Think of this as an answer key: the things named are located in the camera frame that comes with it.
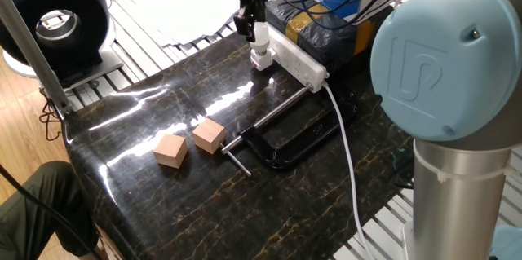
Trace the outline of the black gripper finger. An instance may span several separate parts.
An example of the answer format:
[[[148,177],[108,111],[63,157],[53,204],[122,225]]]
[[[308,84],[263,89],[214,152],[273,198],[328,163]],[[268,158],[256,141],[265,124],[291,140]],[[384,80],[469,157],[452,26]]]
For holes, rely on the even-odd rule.
[[[264,23],[266,21],[266,2],[260,1],[255,2],[253,5],[253,14],[254,14],[254,21],[259,23]]]
[[[251,6],[244,5],[234,15],[233,21],[237,33],[246,38],[248,42],[255,42],[254,23],[255,17]]]

